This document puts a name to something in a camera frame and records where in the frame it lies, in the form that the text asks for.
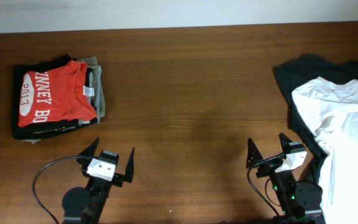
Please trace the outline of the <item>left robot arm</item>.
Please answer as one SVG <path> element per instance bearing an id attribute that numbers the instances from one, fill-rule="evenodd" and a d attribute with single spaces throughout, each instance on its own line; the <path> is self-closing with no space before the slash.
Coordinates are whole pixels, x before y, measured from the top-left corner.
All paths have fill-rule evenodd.
<path id="1" fill-rule="evenodd" d="M 120 174 L 116 172 L 119 155 L 103 150 L 95 156 L 98 144 L 99 139 L 95 139 L 76 158 L 88 183 L 85 187 L 70 189 L 63 196 L 64 223 L 98 223 L 111 188 L 122 187 L 134 178 L 134 149 L 130 153 L 125 173 Z"/>

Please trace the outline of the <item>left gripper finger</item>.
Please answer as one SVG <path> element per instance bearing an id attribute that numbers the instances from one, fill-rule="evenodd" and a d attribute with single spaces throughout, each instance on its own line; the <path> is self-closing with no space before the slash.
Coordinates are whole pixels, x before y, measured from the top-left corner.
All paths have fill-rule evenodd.
<path id="1" fill-rule="evenodd" d="M 93 157 L 99 144 L 99 138 L 96 138 L 86 149 L 84 149 L 79 156 Z"/>
<path id="2" fill-rule="evenodd" d="M 134 178 L 134 154 L 135 154 L 135 148 L 133 147 L 126 165 L 125 177 L 124 177 L 124 181 L 128 183 L 131 183 Z"/>

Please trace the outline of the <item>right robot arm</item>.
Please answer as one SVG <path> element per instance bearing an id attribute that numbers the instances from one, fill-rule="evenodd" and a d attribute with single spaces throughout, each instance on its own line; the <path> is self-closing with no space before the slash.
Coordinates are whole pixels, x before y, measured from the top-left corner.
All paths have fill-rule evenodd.
<path id="1" fill-rule="evenodd" d="M 297 180 L 293 170 L 303 164 L 307 155 L 301 142 L 279 135 L 282 152 L 264 159 L 252 138 L 247 140 L 247 180 L 258 196 L 273 210 L 272 223 L 316 223 L 323 214 L 320 207 L 322 188 L 310 180 Z M 253 184 L 250 173 L 256 170 L 256 177 L 268 177 L 278 199 L 282 213 Z"/>

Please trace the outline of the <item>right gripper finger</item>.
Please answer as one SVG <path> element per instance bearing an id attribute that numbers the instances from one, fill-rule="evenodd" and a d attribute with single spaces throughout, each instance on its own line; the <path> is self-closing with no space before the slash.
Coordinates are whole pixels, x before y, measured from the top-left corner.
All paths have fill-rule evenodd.
<path id="1" fill-rule="evenodd" d="M 252 138 L 248 138 L 247 145 L 248 145 L 248 150 L 247 150 L 246 168 L 249 169 L 252 166 L 254 166 L 256 163 L 262 161 L 263 157 Z"/>
<path id="2" fill-rule="evenodd" d="M 290 140 L 284 133 L 280 133 L 278 136 L 283 153 L 290 153 L 291 151 L 290 143 L 292 142 L 292 140 Z"/>

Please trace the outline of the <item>white t-shirt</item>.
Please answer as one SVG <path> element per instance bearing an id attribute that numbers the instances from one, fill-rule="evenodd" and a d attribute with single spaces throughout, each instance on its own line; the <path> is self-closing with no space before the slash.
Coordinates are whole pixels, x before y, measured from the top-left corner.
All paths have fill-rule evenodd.
<path id="1" fill-rule="evenodd" d="M 326 223 L 358 223 L 358 80 L 315 78 L 291 93 L 318 146 L 327 154 L 318 184 Z"/>

